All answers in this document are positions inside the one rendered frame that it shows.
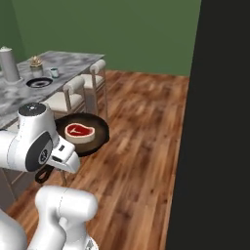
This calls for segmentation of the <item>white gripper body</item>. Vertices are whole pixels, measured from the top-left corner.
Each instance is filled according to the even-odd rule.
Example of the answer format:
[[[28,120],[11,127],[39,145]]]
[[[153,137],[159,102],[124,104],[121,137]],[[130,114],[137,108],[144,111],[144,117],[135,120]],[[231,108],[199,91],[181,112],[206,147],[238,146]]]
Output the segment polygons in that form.
[[[68,173],[76,173],[80,167],[80,160],[77,153],[74,151],[71,154],[53,155],[51,164],[57,169]]]

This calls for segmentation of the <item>red raw steak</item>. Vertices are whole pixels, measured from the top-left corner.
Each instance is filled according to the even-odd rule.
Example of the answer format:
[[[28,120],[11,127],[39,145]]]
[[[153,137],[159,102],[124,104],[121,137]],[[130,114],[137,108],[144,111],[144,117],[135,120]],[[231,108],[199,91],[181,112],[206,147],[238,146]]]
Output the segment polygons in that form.
[[[73,144],[86,144],[95,138],[95,128],[81,123],[71,123],[64,128],[65,138]]]

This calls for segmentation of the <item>black frying pan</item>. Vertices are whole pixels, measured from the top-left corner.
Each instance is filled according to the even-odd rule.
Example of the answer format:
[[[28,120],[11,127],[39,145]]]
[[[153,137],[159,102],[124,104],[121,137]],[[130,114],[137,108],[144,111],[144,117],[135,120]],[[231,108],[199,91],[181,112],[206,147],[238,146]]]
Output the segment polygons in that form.
[[[86,144],[75,146],[75,151],[79,157],[84,157],[97,152],[104,144],[109,141],[109,127],[99,116],[91,113],[73,113],[56,120],[57,131],[60,136],[65,138],[64,129],[70,123],[80,123],[95,129],[95,138]]]

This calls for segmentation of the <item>grey marble dining table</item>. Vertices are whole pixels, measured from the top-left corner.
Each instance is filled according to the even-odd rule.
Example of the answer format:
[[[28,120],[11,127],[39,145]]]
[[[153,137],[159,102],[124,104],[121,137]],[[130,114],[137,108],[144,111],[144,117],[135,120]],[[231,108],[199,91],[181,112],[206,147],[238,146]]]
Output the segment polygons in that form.
[[[78,74],[86,72],[89,67],[102,59],[104,55],[73,52],[48,51],[39,55],[45,76],[49,69],[56,67],[60,77],[44,88],[29,88],[26,82],[32,78],[30,60],[17,64],[22,82],[9,85],[0,71],[0,130],[8,129],[18,119],[21,105],[31,102],[43,102],[60,90],[63,85]],[[34,181],[33,173],[0,170],[0,208],[7,210]]]

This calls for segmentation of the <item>beige cushioned wooden chair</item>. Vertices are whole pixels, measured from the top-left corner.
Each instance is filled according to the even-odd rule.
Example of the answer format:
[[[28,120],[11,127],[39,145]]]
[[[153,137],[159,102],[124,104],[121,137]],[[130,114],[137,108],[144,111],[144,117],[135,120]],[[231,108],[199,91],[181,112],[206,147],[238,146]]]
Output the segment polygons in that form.
[[[104,91],[104,114],[105,118],[108,118],[107,112],[107,93],[106,93],[106,83],[105,83],[105,60],[100,59],[93,63],[88,73],[82,74],[85,80],[84,90],[86,93],[86,99],[93,98],[92,104],[86,103],[87,109],[94,111],[96,115],[99,114],[98,106],[98,92],[100,90]]]
[[[61,91],[43,102],[47,104],[56,118],[86,110],[86,94],[84,89],[85,79],[77,75],[65,83]]]

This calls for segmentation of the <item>small potted plant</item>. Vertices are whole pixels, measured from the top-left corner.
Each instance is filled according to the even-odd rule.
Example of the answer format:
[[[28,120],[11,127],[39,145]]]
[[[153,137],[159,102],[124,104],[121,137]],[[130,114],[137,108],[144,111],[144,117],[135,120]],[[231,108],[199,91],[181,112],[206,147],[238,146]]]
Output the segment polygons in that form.
[[[30,71],[35,78],[43,76],[43,64],[38,56],[30,58]]]

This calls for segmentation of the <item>tall grey jug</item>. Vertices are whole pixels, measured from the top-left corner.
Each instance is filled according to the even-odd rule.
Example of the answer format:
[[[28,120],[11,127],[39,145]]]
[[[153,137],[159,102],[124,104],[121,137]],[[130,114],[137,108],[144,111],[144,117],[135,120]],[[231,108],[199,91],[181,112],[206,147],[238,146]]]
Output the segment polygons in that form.
[[[11,48],[6,46],[0,48],[0,65],[7,82],[16,83],[21,80],[13,50]]]

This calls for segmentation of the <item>tall black cabinet panel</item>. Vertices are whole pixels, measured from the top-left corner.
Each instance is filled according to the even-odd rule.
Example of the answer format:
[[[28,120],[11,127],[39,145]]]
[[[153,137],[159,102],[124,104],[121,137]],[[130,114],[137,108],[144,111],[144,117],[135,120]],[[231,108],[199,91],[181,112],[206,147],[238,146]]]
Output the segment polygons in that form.
[[[250,250],[250,0],[201,0],[166,250]]]

